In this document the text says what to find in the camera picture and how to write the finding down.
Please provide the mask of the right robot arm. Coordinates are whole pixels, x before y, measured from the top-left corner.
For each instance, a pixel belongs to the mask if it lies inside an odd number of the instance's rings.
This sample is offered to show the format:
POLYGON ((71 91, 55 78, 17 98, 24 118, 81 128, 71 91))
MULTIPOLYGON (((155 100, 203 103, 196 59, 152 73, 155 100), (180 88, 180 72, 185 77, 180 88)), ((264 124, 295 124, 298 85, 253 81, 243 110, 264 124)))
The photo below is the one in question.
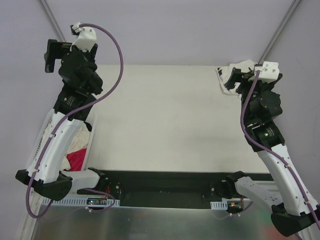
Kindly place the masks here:
POLYGON ((225 192, 230 197, 249 198, 269 212, 274 227, 285 237, 298 236, 313 224, 320 224, 320 204, 299 176, 288 152, 285 139, 274 119, 282 114, 280 95, 273 92, 282 78, 276 68, 264 76, 267 68, 242 72, 233 68, 225 83, 241 96, 240 127, 245 140, 267 167, 279 194, 257 185, 242 171, 229 175, 225 192))

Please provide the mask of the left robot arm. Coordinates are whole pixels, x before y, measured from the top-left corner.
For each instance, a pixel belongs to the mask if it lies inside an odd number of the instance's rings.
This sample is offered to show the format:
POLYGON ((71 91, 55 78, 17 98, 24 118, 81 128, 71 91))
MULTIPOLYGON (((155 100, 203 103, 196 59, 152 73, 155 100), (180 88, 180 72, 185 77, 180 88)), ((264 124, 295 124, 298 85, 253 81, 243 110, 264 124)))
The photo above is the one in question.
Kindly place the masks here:
POLYGON ((95 57, 98 44, 92 49, 81 51, 70 42, 50 39, 44 54, 46 73, 53 73, 55 61, 60 60, 58 70, 63 87, 53 106, 46 136, 40 149, 27 169, 18 170, 15 178, 31 185, 36 193, 53 201, 62 200, 72 188, 72 177, 60 170, 75 134, 87 120, 90 107, 76 113, 73 111, 96 101, 103 91, 103 81, 97 74, 95 57))

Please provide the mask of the cream white t shirt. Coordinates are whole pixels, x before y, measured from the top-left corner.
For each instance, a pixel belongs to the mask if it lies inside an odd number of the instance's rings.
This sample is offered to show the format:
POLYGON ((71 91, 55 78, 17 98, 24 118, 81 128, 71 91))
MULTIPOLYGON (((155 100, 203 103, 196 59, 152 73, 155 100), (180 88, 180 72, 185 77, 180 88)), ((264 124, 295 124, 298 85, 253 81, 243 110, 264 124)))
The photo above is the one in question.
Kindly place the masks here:
POLYGON ((87 149, 90 136, 91 136, 91 132, 88 131, 86 125, 83 123, 82 126, 78 129, 78 131, 74 135, 71 141, 71 144, 69 145, 66 153, 64 154, 64 157, 60 166, 61 171, 69 171, 70 164, 67 160, 67 155, 81 149, 87 149))

